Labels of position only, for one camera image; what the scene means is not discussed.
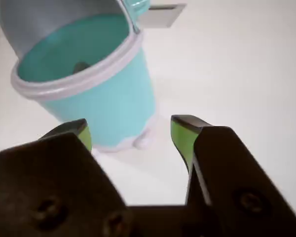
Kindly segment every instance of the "black object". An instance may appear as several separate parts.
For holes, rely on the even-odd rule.
[[[201,128],[182,206],[127,207],[64,133],[0,152],[5,236],[296,237],[296,216],[231,128]]]

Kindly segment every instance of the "open lid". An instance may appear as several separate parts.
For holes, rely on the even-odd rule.
[[[98,14],[125,16],[125,9],[118,0],[0,0],[0,23],[19,58],[57,29]]]
[[[3,31],[28,82],[68,77],[97,64],[134,36],[122,0],[0,0]]]

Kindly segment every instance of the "white surface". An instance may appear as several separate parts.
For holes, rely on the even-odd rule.
[[[232,127],[296,210],[296,0],[185,2],[170,29],[146,30],[161,114],[152,146],[97,159],[128,203],[183,203],[187,173],[169,122],[193,114]],[[0,32],[0,149],[58,124],[13,91],[15,60]]]

